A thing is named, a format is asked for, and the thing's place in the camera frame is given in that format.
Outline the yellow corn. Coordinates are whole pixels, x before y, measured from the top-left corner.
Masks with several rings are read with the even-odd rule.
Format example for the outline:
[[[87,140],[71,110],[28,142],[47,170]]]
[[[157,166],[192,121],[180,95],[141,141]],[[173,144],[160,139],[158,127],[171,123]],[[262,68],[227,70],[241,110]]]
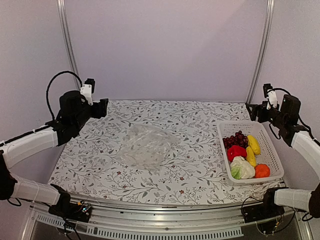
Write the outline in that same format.
[[[255,154],[250,146],[246,148],[246,160],[249,162],[251,166],[254,168],[257,165]]]
[[[248,146],[251,147],[253,153],[255,155],[260,155],[261,154],[261,148],[260,145],[258,143],[258,140],[253,137],[252,135],[248,135],[247,136],[247,140],[248,140]]]

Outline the red bell pepper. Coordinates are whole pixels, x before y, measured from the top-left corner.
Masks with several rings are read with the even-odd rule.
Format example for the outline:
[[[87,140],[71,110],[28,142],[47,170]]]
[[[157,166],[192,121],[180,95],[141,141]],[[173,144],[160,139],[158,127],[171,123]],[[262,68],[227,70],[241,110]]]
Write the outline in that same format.
[[[233,162],[235,157],[247,157],[247,151],[245,148],[238,146],[238,145],[233,145],[227,150],[227,159],[230,163]]]

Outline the white plastic basket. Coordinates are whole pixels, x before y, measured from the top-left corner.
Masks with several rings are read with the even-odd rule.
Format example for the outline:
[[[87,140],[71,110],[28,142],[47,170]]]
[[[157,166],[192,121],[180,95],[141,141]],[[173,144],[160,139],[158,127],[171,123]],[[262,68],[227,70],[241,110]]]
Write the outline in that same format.
[[[262,124],[220,121],[217,132],[230,184],[260,184],[284,176],[279,156]]]

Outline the orange pumpkin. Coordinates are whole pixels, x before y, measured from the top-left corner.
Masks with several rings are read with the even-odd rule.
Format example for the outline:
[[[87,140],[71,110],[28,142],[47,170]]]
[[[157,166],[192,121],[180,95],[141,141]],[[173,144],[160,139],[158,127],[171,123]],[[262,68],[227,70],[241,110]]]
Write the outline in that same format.
[[[270,176],[271,171],[270,168],[266,164],[257,164],[255,167],[255,175],[256,179],[258,178],[267,178]]]

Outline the white green cauliflower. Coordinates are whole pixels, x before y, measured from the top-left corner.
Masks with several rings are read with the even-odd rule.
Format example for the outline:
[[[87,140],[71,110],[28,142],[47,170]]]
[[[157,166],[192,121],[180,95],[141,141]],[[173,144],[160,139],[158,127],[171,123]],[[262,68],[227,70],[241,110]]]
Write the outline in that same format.
[[[236,180],[251,179],[255,176],[255,168],[242,156],[236,156],[230,164],[231,176]]]

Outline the clear zip top bag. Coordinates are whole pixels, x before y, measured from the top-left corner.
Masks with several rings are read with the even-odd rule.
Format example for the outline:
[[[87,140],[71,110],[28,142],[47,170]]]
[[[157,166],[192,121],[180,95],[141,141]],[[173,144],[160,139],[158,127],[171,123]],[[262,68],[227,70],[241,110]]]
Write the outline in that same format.
[[[173,133],[151,125],[133,124],[122,132],[115,159],[134,169],[159,172],[162,162],[181,140]]]

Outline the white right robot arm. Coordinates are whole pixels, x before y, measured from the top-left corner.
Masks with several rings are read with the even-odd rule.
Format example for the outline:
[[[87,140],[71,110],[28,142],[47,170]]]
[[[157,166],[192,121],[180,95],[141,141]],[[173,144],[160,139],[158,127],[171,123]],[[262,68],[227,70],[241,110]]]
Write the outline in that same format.
[[[259,123],[268,122],[278,128],[278,138],[289,147],[297,151],[314,172],[320,175],[320,142],[311,137],[310,128],[298,124],[300,100],[292,95],[285,94],[282,104],[271,104],[269,100],[261,104],[247,104],[250,119]],[[258,213],[262,218],[269,218],[278,207],[290,207],[303,211],[312,218],[320,217],[320,187],[315,190],[269,188],[259,206]]]

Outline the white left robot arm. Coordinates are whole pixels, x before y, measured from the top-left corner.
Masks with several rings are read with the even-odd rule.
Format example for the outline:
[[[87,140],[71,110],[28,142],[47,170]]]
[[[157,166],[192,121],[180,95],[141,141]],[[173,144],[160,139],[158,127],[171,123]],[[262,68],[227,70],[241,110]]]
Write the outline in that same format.
[[[91,101],[77,90],[66,92],[59,101],[58,118],[0,143],[0,199],[43,202],[54,206],[63,217],[70,217],[75,211],[74,205],[65,199],[68,194],[64,190],[10,172],[21,161],[76,138],[89,119],[100,119],[107,115],[109,102],[107,98]]]

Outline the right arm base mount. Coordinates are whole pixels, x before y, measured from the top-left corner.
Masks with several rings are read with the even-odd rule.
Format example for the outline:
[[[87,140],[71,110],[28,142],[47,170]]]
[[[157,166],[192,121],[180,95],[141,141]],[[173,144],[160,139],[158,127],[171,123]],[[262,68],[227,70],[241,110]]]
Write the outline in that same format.
[[[268,200],[258,200],[251,196],[242,202],[240,211],[245,223],[280,217],[285,213],[283,206],[278,206]]]

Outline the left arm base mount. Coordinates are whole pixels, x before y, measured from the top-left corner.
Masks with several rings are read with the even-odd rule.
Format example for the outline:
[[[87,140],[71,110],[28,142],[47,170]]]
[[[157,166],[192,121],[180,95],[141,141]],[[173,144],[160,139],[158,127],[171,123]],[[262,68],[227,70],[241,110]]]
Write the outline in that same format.
[[[56,205],[49,207],[48,213],[67,220],[88,223],[92,214],[92,205],[84,203],[83,200],[77,203],[72,203],[69,200],[59,200]]]

